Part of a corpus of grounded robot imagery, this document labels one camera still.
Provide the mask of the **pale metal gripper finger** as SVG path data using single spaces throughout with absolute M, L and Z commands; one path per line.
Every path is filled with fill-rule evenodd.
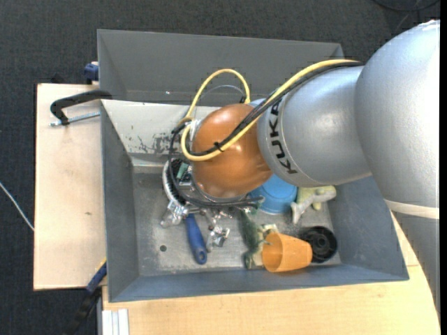
M 168 203 L 165 214 L 162 216 L 160 225 L 162 228 L 169 228 L 179 225 L 189 214 L 189 205 L 182 205 L 177 201 L 171 200 Z
M 231 219 L 228 213 L 206 214 L 207 220 L 207 237 L 205 242 L 205 249 L 211 253 L 214 248 L 222 248 L 228 239 L 230 229 L 220 224 L 221 221 Z

